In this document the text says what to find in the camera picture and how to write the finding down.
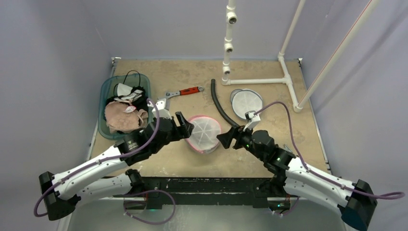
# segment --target wrench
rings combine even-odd
[[[187,89],[179,90],[179,91],[176,91],[176,92],[168,92],[167,91],[163,98],[170,99],[173,96],[189,95],[189,94],[194,94],[194,93],[197,93],[197,92],[201,92],[203,90],[204,90],[204,87],[200,86],[200,87],[187,88]]]

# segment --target white pvc pipe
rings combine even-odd
[[[232,25],[227,23],[227,34],[225,36],[225,40],[231,42],[232,40]]]
[[[224,51],[224,62],[222,63],[224,66],[229,66],[230,65],[230,53]]]
[[[297,6],[296,12],[294,13],[294,17],[289,27],[288,34],[286,35],[285,41],[283,42],[282,49],[280,50],[279,54],[284,55],[286,51],[286,47],[288,46],[289,40],[291,40],[291,36],[294,31],[294,27],[297,24],[297,20],[299,19],[300,13],[302,12],[303,6],[305,5],[306,0],[300,0],[299,5]]]
[[[229,0],[228,1],[228,7],[235,8],[235,0]]]
[[[250,83],[286,83],[284,78],[267,78],[267,79],[234,79],[230,84],[250,84]]]
[[[221,78],[221,84],[224,86],[231,85],[231,79],[228,78],[228,75],[224,75]]]
[[[285,80],[284,83],[286,83],[286,85],[288,86],[289,93],[292,98],[292,105],[293,107],[295,107],[296,105],[298,105],[298,102],[297,102],[296,93],[294,92],[291,75],[289,74],[288,68],[286,67],[285,59],[282,55],[278,56],[278,61],[280,65],[282,66],[282,70],[284,74],[283,79]]]
[[[303,96],[299,104],[295,107],[296,112],[300,112],[303,109],[303,106],[307,103],[310,96],[315,92],[318,85],[322,82],[322,80],[326,77],[327,73],[330,71],[330,69],[333,67],[333,65],[342,55],[347,45],[354,38],[354,36],[356,35],[360,27],[364,24],[364,22],[368,19],[369,15],[375,9],[379,1],[380,0],[370,0],[367,3],[366,7],[361,12],[360,16],[357,18],[354,24],[351,26],[350,30],[348,31],[348,33],[346,34],[346,36],[344,37],[340,45],[331,55],[327,63],[324,65],[324,67],[322,68],[322,70],[320,71],[316,79],[313,81],[312,85],[307,90],[306,94]]]

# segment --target wooden tabletop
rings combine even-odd
[[[299,97],[306,89],[301,69],[297,62],[287,62],[292,76],[295,92]],[[295,142],[310,165],[326,170],[321,144],[309,104],[300,113],[295,113],[289,91],[284,84],[221,85],[222,61],[184,61],[184,60],[120,60],[115,75],[125,75],[129,70],[145,74],[151,83],[152,98],[163,96],[166,91],[177,91],[194,86],[203,86],[204,91],[196,94],[176,96],[170,100],[170,113],[181,111],[188,119],[195,115],[206,115],[216,119],[222,132],[230,125],[221,117],[211,98],[211,79],[216,80],[217,95],[225,112],[238,124],[246,122],[232,111],[230,94],[234,89],[248,88],[259,93],[264,105],[279,100],[288,105],[291,111]],[[232,61],[231,79],[281,78],[283,72],[278,62]],[[261,115],[261,122],[255,130],[267,130],[279,146],[287,144],[294,150],[289,134],[286,112],[281,105],[268,108]],[[97,134],[91,157],[105,151],[115,141],[106,140]],[[263,163],[244,149],[224,149],[221,145],[210,154],[195,153],[185,141],[172,142],[153,154],[149,159],[136,163],[130,168],[140,170],[142,176],[161,177],[271,177]],[[114,172],[111,176],[123,173],[126,169]]]

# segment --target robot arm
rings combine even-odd
[[[274,174],[266,190],[304,197],[333,210],[351,227],[367,230],[377,200],[347,189],[372,194],[366,182],[358,180],[354,183],[306,165],[301,156],[297,157],[275,144],[267,131],[253,132],[260,121],[255,111],[248,112],[246,118],[246,126],[232,127],[217,138],[224,148],[229,148],[232,139],[235,139],[234,149],[244,148],[264,163],[264,167]]]
[[[75,207],[96,199],[141,192],[143,181],[137,170],[130,169],[114,178],[102,177],[148,159],[170,142],[190,137],[194,126],[176,112],[180,124],[177,126],[167,108],[166,99],[158,101],[153,113],[160,116],[159,122],[155,120],[134,131],[99,156],[62,173],[41,174],[39,181],[49,220],[63,218]]]

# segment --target gray wall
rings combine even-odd
[[[2,231],[56,230],[33,215],[38,175],[85,159],[110,64],[91,21],[78,0],[1,2]]]
[[[83,0],[114,56],[222,58],[228,0]],[[233,59],[277,59],[299,0],[237,0]],[[308,0],[286,58],[303,57],[334,0]]]
[[[308,86],[367,0],[337,0],[303,59]],[[408,2],[380,1],[311,98],[333,173],[408,192]],[[407,230],[408,199],[379,201],[370,231]]]

